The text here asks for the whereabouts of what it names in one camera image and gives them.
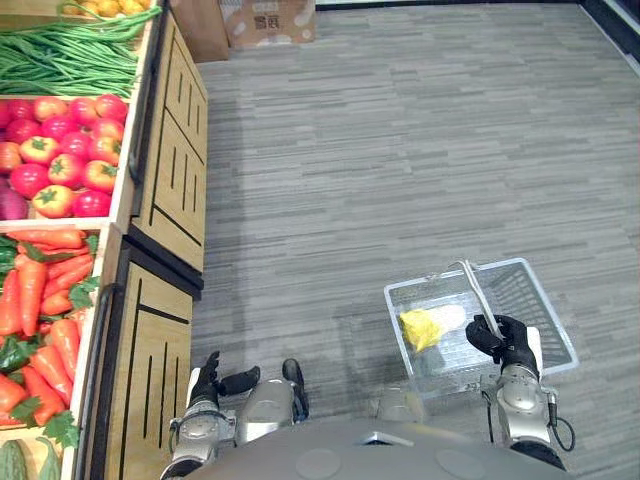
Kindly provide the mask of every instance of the green leaf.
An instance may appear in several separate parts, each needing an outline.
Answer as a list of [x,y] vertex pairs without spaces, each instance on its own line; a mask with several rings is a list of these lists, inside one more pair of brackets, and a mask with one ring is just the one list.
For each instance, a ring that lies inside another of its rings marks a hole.
[[29,428],[35,427],[36,421],[33,419],[33,412],[35,412],[40,405],[39,397],[27,398],[24,402],[13,407],[9,416],[26,423]]
[[74,309],[93,307],[89,294],[100,286],[100,277],[90,277],[81,283],[76,283],[69,290],[69,301]]
[[58,320],[62,320],[64,315],[40,315],[38,321],[42,323],[54,323]]
[[54,253],[53,255],[47,255],[39,248],[27,242],[20,242],[20,245],[27,251],[27,257],[39,263],[53,263],[75,257],[73,253]]
[[18,372],[17,370],[7,375],[7,378],[9,380],[13,380],[14,382],[20,385],[24,385],[24,375],[22,375],[22,373]]
[[89,235],[85,242],[87,242],[87,246],[89,247],[89,253],[91,255],[95,255],[98,251],[98,242],[100,238],[97,235]]
[[54,439],[63,448],[78,446],[79,429],[73,424],[73,415],[69,410],[58,413],[44,426],[44,434]]
[[0,372],[9,373],[24,366],[29,357],[38,349],[33,342],[19,340],[16,335],[5,337],[4,344],[0,348]]
[[36,440],[47,446],[47,458],[42,464],[42,469],[38,474],[38,480],[60,480],[60,476],[62,475],[60,472],[60,461],[53,445],[46,437],[38,437]]
[[9,238],[6,235],[0,235],[0,247],[13,247],[16,248],[16,242],[13,238]]

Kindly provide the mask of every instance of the tomato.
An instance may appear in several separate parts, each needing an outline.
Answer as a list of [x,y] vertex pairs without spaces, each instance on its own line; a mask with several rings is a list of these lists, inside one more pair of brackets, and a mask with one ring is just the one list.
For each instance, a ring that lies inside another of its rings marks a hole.
[[34,195],[33,206],[47,218],[63,218],[71,214],[73,192],[62,185],[49,185]]
[[91,126],[98,119],[96,101],[92,98],[80,97],[71,100],[69,111],[71,112],[71,118],[85,127]]
[[127,118],[127,104],[112,93],[100,95],[96,98],[96,112],[102,118],[112,118],[120,123],[124,123]]
[[33,120],[19,118],[7,126],[8,142],[22,143],[36,135],[40,135],[40,125]]
[[0,100],[0,128],[7,128],[11,123],[11,113],[9,112],[9,102]]
[[84,186],[99,192],[111,193],[116,185],[118,168],[102,160],[87,163],[84,169]]
[[122,142],[124,125],[111,118],[99,118],[91,125],[91,136],[94,138],[111,137]]
[[120,142],[111,137],[94,138],[89,144],[89,158],[104,160],[117,167],[120,159]]
[[89,160],[91,138],[82,132],[67,133],[60,142],[60,152],[75,155],[83,162]]
[[20,155],[26,163],[49,166],[58,154],[58,142],[53,138],[31,137],[20,145]]
[[35,163],[18,165],[9,177],[11,188],[26,198],[32,198],[39,190],[50,185],[47,169]]
[[67,104],[56,97],[38,97],[33,102],[36,120],[44,122],[55,115],[67,113]]
[[54,115],[42,124],[42,134],[60,142],[66,134],[76,132],[79,128],[78,124],[70,117]]
[[14,98],[7,102],[7,107],[9,108],[11,118],[13,118],[14,120],[17,120],[19,118],[24,118],[25,120],[35,120],[35,118],[33,117],[33,105],[29,100]]
[[13,142],[0,143],[0,173],[11,173],[21,163],[20,145]]
[[110,206],[111,195],[87,190],[77,195],[73,201],[73,214],[76,217],[106,217]]
[[56,185],[73,190],[82,186],[84,162],[69,153],[63,153],[53,159],[49,166],[49,180]]

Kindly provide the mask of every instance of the wooden cabinet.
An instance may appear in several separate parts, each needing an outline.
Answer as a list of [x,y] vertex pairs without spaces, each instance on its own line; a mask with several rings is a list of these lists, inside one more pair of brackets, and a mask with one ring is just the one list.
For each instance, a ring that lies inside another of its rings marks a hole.
[[194,292],[123,244],[85,476],[157,480],[171,458],[169,421],[185,409]]
[[131,223],[202,272],[207,92],[171,15],[161,48],[144,190]]

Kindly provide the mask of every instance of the vegetable display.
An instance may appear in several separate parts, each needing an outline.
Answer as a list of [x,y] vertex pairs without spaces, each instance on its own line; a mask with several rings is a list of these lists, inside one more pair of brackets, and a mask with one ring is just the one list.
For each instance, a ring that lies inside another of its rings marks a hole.
[[31,216],[108,216],[127,112],[113,94],[0,100],[0,220],[29,217],[26,200]]
[[0,426],[76,446],[68,410],[98,237],[73,228],[0,235]]
[[[98,17],[95,23],[58,21],[0,32],[0,93],[91,96],[112,92],[128,98],[138,62],[134,40],[160,12],[154,6],[131,16]],[[55,108],[46,105],[42,115]]]

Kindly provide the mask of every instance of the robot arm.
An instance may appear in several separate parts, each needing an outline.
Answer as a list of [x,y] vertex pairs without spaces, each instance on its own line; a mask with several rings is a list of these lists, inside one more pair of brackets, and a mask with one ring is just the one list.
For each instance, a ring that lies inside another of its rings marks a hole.
[[[489,331],[484,315],[474,317],[467,325],[466,335],[474,347],[501,364],[501,376],[493,396],[506,443],[515,451],[564,470],[562,461],[551,448],[549,435],[549,427],[555,433],[557,423],[556,393],[540,384],[540,371],[529,344],[527,327],[508,316],[496,315],[495,319],[504,339]],[[549,411],[549,422],[545,420],[545,407]]]

